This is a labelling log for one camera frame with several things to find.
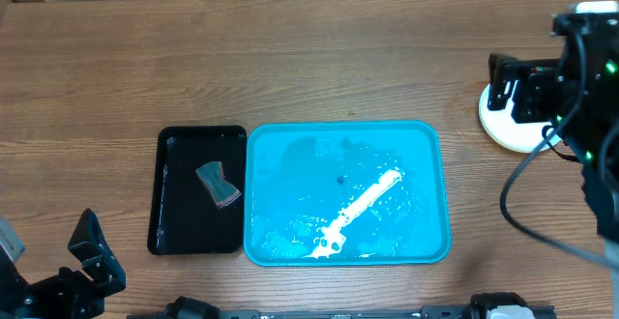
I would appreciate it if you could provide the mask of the dark sponge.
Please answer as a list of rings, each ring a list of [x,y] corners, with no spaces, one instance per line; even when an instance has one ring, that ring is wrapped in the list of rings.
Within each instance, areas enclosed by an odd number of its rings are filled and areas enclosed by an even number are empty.
[[[221,161],[207,162],[198,167],[195,174],[218,209],[230,205],[241,196],[241,192],[226,180]]]

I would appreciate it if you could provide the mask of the yellow-green plate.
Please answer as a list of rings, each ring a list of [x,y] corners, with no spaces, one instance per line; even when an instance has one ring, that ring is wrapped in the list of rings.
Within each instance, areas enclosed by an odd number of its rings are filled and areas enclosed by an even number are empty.
[[[544,139],[545,123],[516,123],[511,116],[486,115],[480,117],[486,134],[498,145],[508,150],[528,154]]]

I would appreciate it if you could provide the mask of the light blue plate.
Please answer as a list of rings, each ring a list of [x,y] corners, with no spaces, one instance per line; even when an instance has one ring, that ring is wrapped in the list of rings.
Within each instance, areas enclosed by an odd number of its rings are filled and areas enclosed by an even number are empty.
[[[543,140],[543,128],[550,122],[516,123],[512,118],[514,102],[508,99],[506,107],[492,111],[488,108],[490,85],[480,96],[478,114],[489,137],[500,146],[519,153],[531,153]]]

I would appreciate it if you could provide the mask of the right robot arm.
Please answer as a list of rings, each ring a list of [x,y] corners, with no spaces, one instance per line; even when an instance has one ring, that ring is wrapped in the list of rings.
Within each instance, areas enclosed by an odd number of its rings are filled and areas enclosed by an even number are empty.
[[[479,101],[486,133],[501,146],[525,154],[502,187],[499,209],[521,233],[606,267],[618,281],[618,4],[580,2],[554,14],[551,36],[563,40],[556,59],[519,60],[491,53],[489,82]],[[581,166],[584,201],[604,239],[604,254],[545,236],[518,222],[507,196],[524,169],[558,142],[571,149],[564,160]]]

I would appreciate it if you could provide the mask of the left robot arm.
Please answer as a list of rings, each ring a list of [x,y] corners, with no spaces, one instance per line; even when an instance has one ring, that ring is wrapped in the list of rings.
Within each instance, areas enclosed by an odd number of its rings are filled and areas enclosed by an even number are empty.
[[[105,298],[126,289],[126,273],[90,209],[82,213],[68,243],[68,251],[81,263],[79,270],[61,267],[56,275],[30,283],[16,267],[24,250],[9,221],[2,218],[3,318],[94,318],[103,314]]]

